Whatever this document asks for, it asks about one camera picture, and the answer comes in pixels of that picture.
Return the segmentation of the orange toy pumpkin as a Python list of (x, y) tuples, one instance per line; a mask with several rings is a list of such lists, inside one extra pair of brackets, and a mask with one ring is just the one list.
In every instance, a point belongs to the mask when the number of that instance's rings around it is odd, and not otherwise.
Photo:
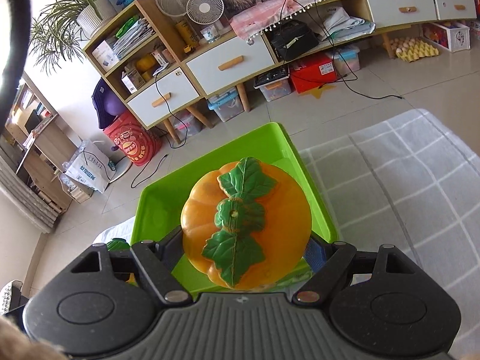
[(223, 288), (271, 287), (302, 259), (312, 233), (304, 191), (281, 168), (247, 157), (205, 174), (181, 211), (191, 265)]

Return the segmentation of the red snack bucket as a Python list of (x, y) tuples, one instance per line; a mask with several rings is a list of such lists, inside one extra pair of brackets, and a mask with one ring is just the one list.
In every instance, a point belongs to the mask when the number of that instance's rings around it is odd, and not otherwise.
[(130, 111), (117, 116), (103, 132), (138, 167), (148, 164), (162, 146), (157, 135), (146, 130)]

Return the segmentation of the white paper shopping bag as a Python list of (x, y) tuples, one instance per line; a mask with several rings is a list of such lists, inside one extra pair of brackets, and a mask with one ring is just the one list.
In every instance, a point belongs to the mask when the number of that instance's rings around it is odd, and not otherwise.
[(63, 167), (72, 180), (101, 194), (116, 174), (115, 164), (90, 140), (82, 141)]

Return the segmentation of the grey checked cloth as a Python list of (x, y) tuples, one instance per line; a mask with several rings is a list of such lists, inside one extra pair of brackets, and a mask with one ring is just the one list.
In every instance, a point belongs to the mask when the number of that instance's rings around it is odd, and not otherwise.
[(302, 150), (338, 235), (399, 247), (456, 301), (456, 359), (479, 357), (479, 156), (424, 109)]

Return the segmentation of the wooden desk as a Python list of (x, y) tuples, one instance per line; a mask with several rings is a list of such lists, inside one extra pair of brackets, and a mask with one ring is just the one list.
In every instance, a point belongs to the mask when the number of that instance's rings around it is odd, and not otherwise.
[(59, 113), (24, 73), (10, 114), (1, 128), (1, 153), (22, 182), (55, 212), (67, 211), (72, 197), (60, 180), (63, 164), (77, 150), (59, 127)]

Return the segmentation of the clear storage bin blue lid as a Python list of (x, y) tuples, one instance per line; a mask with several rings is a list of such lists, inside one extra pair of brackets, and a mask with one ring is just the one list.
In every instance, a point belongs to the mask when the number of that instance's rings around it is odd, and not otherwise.
[(208, 99), (208, 109), (214, 111), (222, 122), (244, 112), (238, 90), (233, 87)]

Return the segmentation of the red cardboard box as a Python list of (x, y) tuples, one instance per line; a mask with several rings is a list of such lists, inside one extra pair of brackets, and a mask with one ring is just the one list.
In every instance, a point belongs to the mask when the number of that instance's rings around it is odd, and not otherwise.
[(298, 94), (303, 94), (335, 82), (338, 75), (332, 58), (319, 52), (291, 62), (289, 64), (289, 78), (295, 91)]

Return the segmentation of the wooden shelf cabinet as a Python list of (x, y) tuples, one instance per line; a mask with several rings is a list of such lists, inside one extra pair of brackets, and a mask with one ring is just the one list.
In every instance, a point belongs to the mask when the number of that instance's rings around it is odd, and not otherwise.
[(97, 30), (83, 52), (144, 128), (162, 124), (178, 143), (170, 118), (179, 111), (212, 127), (195, 106), (204, 92), (187, 71), (185, 47), (154, 0), (136, 0)]

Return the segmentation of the long wooden tv cabinet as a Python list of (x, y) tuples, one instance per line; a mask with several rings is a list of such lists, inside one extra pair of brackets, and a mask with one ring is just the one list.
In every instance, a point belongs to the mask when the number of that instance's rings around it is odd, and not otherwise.
[[(475, 16), (474, 0), (334, 0), (319, 3), (280, 24), (303, 21), (317, 35), (319, 45), (297, 58), (300, 59), (330, 47), (371, 35), (386, 35), (413, 24), (467, 20)], [(233, 32), (231, 38), (216, 41), (188, 58), (186, 68), (199, 83), (204, 96), (219, 94), (286, 63), (270, 43), (274, 29), (248, 41)]]

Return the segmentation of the black bag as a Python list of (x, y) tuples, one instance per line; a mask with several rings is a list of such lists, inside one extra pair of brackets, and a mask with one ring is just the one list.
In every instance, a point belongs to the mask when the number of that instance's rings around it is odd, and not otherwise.
[(297, 59), (319, 45), (317, 35), (312, 29), (296, 19), (279, 24), (272, 31), (269, 40), (277, 55), (286, 62)]

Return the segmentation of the yellow egg tray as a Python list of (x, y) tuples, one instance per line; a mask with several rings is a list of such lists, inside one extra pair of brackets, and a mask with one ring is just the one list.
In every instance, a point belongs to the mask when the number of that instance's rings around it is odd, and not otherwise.
[(419, 37), (402, 37), (390, 41), (391, 51), (394, 56), (407, 63), (419, 59), (439, 56), (439, 49)]

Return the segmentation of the pink lace cloth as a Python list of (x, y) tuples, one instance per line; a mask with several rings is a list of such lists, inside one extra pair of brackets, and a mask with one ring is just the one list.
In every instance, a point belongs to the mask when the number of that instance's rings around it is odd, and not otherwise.
[(334, 0), (268, 0), (259, 3), (230, 20), (230, 26), (235, 34), (248, 41), (263, 32), (272, 30), (284, 20), (294, 18), (313, 8), (319, 3), (329, 3)]

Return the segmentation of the white table fan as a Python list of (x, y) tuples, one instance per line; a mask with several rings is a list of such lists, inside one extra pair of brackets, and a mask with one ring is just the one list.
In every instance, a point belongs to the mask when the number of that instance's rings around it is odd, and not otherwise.
[(215, 24), (224, 15), (223, 0), (188, 0), (187, 16), (196, 24)]

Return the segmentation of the white toy box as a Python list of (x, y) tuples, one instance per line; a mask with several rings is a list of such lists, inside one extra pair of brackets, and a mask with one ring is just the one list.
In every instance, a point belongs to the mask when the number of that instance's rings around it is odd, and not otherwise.
[(423, 38), (451, 53), (470, 49), (470, 28), (460, 22), (425, 23), (421, 33)]

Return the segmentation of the potted green plant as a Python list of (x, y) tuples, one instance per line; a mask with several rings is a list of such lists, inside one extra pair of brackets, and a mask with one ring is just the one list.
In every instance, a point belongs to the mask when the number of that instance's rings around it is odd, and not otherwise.
[(47, 4), (32, 20), (29, 52), (36, 57), (36, 65), (47, 74), (60, 68), (61, 61), (81, 59), (80, 13), (91, 8), (94, 16), (100, 11), (97, 0), (55, 0)]

